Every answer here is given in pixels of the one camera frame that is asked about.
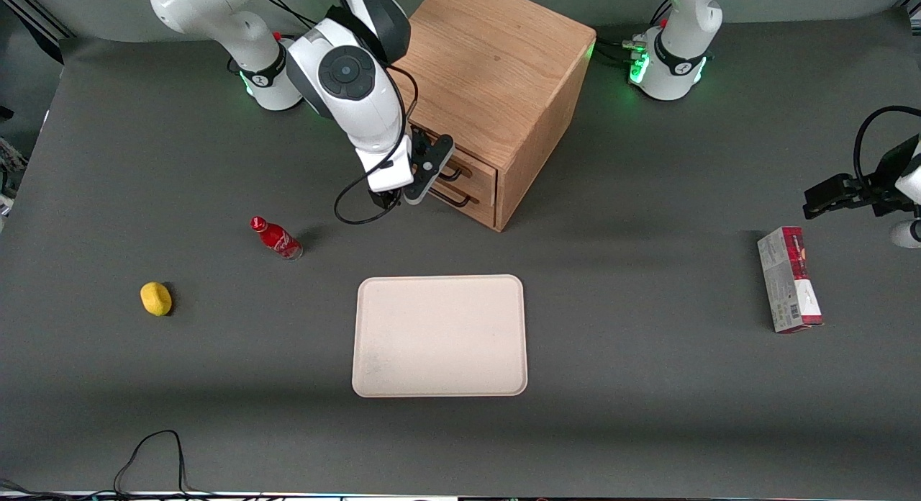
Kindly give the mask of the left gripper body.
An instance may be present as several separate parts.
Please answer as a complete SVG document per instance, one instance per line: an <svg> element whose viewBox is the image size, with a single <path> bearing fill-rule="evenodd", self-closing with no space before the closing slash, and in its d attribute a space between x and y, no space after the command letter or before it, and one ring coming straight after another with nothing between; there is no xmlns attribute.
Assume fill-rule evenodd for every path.
<svg viewBox="0 0 921 501"><path fill-rule="evenodd" d="M886 199L920 204L919 136L885 152L873 173L873 189Z"/></svg>

